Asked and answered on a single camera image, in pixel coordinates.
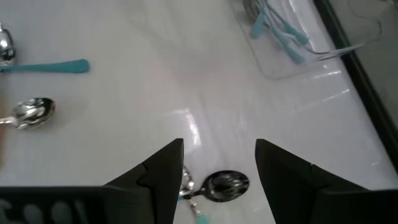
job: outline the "table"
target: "table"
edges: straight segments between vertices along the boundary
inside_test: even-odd
[[[312,3],[299,6],[328,46]],[[228,1],[14,0],[0,12],[20,64],[91,63],[86,74],[1,77],[6,111],[35,96],[57,102],[41,128],[6,129],[1,185],[102,185],[184,138],[198,185],[221,169],[251,180],[235,201],[197,199],[212,223],[273,223],[254,160],[264,138],[363,187],[398,186],[341,62],[330,60],[328,73],[264,78]],[[175,217],[194,222],[185,205]]]

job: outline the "teal spoon handle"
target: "teal spoon handle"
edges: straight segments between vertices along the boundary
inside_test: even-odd
[[[35,71],[35,72],[62,72],[62,73],[83,73],[90,70],[90,64],[85,59],[70,62],[50,63],[43,65],[10,65],[1,66],[3,72],[14,71]]]
[[[209,224],[209,220],[204,215],[197,216],[197,224]]]

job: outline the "spoon handle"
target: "spoon handle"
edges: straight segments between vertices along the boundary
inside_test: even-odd
[[[85,59],[61,63],[50,63],[42,65],[10,65],[2,66],[4,72],[13,71],[36,71],[36,72],[62,72],[62,73],[83,73],[90,70],[90,64]]]
[[[7,118],[0,118],[0,124],[11,124],[15,121],[15,118],[12,116],[9,116]]]
[[[209,220],[203,214],[197,216],[197,224],[209,224]]]

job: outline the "metal spoon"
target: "metal spoon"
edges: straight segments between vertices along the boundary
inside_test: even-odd
[[[188,200],[192,212],[197,218],[197,223],[208,223],[206,217],[197,209],[197,204],[192,200],[192,197],[203,195],[214,202],[229,202],[242,196],[248,190],[249,185],[248,177],[241,172],[223,170],[208,176],[201,189],[194,192],[192,175],[184,166],[180,198]]]
[[[16,49],[11,33],[0,24],[0,71],[83,73],[90,70],[90,64],[85,59],[38,65],[15,65],[16,63]]]
[[[201,189],[191,197],[203,195],[214,202],[229,202],[242,196],[249,188],[249,179],[238,171],[223,170],[208,176]]]
[[[46,122],[55,111],[55,102],[48,98],[33,98],[18,103],[10,116],[1,118],[0,124],[10,124],[17,129],[31,129]]]

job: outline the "utensil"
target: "utensil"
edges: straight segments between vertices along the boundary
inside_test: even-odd
[[[248,177],[241,172],[222,170],[208,176],[201,189],[193,192],[191,197],[203,195],[214,202],[229,202],[242,196],[249,185]]]
[[[249,188],[249,179],[246,175],[238,171],[223,170],[208,176],[203,182],[201,189],[193,191],[193,177],[188,169],[183,167],[183,180],[180,187],[180,200],[187,199],[190,203],[193,214],[197,218],[197,223],[208,223],[198,209],[192,197],[203,195],[214,202],[229,202],[244,194]]]
[[[11,115],[1,118],[0,124],[10,124],[17,129],[31,129],[46,122],[55,111],[55,102],[48,98],[33,98],[18,103]]]
[[[35,71],[35,72],[62,72],[62,73],[84,73],[90,70],[90,64],[85,59],[61,63],[50,63],[41,65],[8,65],[1,66],[2,72]]]
[[[0,24],[0,66],[14,65],[15,62],[16,55],[11,34]]]
[[[90,64],[85,59],[61,63],[40,65],[15,65],[16,50],[11,33],[0,24],[0,70],[2,72],[35,71],[35,72],[63,72],[83,73],[90,70]]]
[[[201,211],[197,208],[197,203],[192,199],[192,192],[193,192],[193,178],[191,173],[189,173],[188,169],[183,166],[182,169],[182,183],[180,187],[180,198],[179,200],[186,199],[190,204],[190,208],[197,219],[197,224],[208,224],[208,219]]]

